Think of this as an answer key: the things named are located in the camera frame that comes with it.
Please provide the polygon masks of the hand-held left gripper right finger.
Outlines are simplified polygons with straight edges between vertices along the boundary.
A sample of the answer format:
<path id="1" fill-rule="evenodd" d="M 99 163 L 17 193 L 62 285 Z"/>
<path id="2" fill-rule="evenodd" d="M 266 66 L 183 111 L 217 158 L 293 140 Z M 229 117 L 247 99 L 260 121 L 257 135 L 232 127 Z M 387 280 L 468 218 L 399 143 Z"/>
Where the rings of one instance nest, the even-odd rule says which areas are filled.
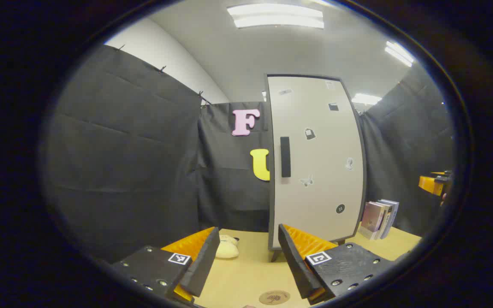
<path id="1" fill-rule="evenodd" d="M 393 265 L 358 244 L 334 244 L 285 224 L 278 240 L 300 297 L 311 305 L 357 292 Z"/>

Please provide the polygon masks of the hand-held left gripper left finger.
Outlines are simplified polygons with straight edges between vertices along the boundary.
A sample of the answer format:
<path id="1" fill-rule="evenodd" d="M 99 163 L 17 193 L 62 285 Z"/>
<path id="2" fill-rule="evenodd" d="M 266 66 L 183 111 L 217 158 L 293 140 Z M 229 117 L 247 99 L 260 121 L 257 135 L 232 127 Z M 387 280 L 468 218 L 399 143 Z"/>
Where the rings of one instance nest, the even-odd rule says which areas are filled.
<path id="1" fill-rule="evenodd" d="M 219 244 L 219 228 L 210 227 L 162 248 L 141 247 L 111 267 L 149 296 L 193 305 L 202 294 Z"/>

